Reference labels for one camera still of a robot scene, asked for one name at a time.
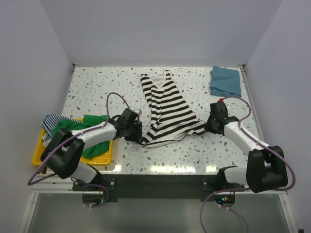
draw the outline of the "blue folded shirt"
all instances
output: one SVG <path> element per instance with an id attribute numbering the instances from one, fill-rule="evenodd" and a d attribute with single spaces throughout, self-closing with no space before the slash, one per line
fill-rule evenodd
<path id="1" fill-rule="evenodd" d="M 210 94 L 213 96 L 241 97 L 240 73 L 237 70 L 213 66 L 210 72 Z"/>

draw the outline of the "green cloth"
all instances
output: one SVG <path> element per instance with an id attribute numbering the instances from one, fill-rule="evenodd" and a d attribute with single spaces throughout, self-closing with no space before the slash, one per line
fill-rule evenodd
<path id="1" fill-rule="evenodd" d="M 106 121 L 107 116 L 91 116 L 91 115 L 85 115 L 83 118 L 83 121 L 80 122 L 74 122 L 71 120 L 61 120 L 55 129 L 52 131 L 52 136 L 56 134 L 56 132 L 59 129 L 65 128 L 69 131 L 72 130 L 83 130 L 95 125 L 98 125 L 104 121 Z M 109 141 L 108 142 L 101 142 L 93 147 L 90 147 L 83 151 L 82 156 L 87 159 L 92 159 L 95 156 L 101 155 L 109 150 Z"/>

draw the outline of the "clothing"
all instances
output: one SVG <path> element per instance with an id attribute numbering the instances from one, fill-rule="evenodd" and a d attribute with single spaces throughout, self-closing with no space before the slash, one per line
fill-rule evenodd
<path id="1" fill-rule="evenodd" d="M 78 122 L 77 120 L 72 119 L 70 117 L 58 115 L 58 114 L 55 114 L 55 113 L 47 115 L 44 118 L 43 122 L 41 123 L 42 128 L 46 132 L 45 135 L 42 136 L 43 146 L 44 147 L 47 147 L 47 145 L 50 143 L 50 141 L 52 139 L 52 131 L 53 131 L 53 129 L 57 126 L 57 124 L 61 120 L 68 120 L 68 121 Z"/>
<path id="2" fill-rule="evenodd" d="M 52 135 L 54 136 L 59 129 L 66 128 L 69 131 L 72 130 L 82 130 L 95 125 L 98 125 L 104 121 L 106 121 L 107 116 L 91 116 L 85 115 L 83 118 L 83 122 L 78 121 L 74 122 L 71 120 L 62 120 L 58 123 L 58 125 L 53 129 Z M 95 156 L 101 155 L 109 150 L 109 141 L 101 142 L 93 147 L 90 147 L 83 151 L 82 156 L 87 159 L 92 159 Z"/>
<path id="3" fill-rule="evenodd" d="M 210 74 L 211 95 L 241 97 L 240 73 L 237 70 L 213 66 Z"/>
<path id="4" fill-rule="evenodd" d="M 143 93 L 151 110 L 151 127 L 143 137 L 146 147 L 180 141 L 186 135 L 202 135 L 205 123 L 197 119 L 180 94 L 171 72 L 151 78 L 141 75 Z"/>

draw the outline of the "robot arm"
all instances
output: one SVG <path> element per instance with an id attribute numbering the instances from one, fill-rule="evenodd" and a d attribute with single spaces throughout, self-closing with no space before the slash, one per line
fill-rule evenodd
<path id="1" fill-rule="evenodd" d="M 223 190 L 234 183 L 247 185 L 255 193 L 285 187 L 288 183 L 285 164 L 241 131 L 239 120 L 235 116 L 228 116 L 225 103 L 212 103 L 210 109 L 205 130 L 228 137 L 248 156 L 247 167 L 230 166 L 219 169 L 214 183 L 215 190 Z M 83 150 L 103 141 L 123 136 L 126 141 L 141 142 L 140 114 L 141 112 L 137 113 L 127 108 L 117 120 L 110 119 L 105 125 L 103 123 L 86 130 L 72 132 L 61 129 L 41 155 L 41 161 L 66 139 L 81 133 L 64 145 L 68 147 L 67 151 L 59 149 L 50 157 L 46 165 L 62 179 L 72 177 L 86 183 L 102 184 L 102 176 L 99 171 L 90 165 L 79 162 Z M 263 142 L 261 144 L 284 157 L 280 147 L 270 147 Z"/>
<path id="2" fill-rule="evenodd" d="M 212 103 L 210 109 L 205 130 L 228 137 L 248 156 L 247 167 L 231 166 L 219 169 L 216 187 L 221 190 L 227 183 L 238 183 L 248 185 L 254 193 L 285 187 L 288 183 L 285 164 L 241 131 L 243 126 L 239 126 L 239 120 L 235 116 L 228 116 L 225 103 Z M 261 144 L 284 157 L 280 147 L 270 147 L 263 142 Z"/>
<path id="3" fill-rule="evenodd" d="M 72 177 L 86 183 L 101 184 L 100 173 L 92 166 L 80 162 L 82 152 L 98 143 L 124 137 L 127 141 L 141 142 L 142 123 L 138 120 L 141 111 L 125 109 L 117 120 L 109 119 L 105 124 L 96 125 L 84 130 L 68 131 L 60 129 L 41 155 L 43 161 L 59 144 L 66 139 L 81 133 L 71 142 L 64 145 L 67 150 L 59 149 L 46 162 L 60 178 Z"/>

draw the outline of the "black and white striped dress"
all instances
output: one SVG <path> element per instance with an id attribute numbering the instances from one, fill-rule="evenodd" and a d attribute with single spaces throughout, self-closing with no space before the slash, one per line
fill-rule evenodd
<path id="1" fill-rule="evenodd" d="M 151 127 L 143 137 L 146 147 L 158 147 L 180 141 L 186 135 L 205 133 L 205 123 L 189 108 L 169 70 L 152 78 L 142 74 L 140 82 L 151 110 Z"/>

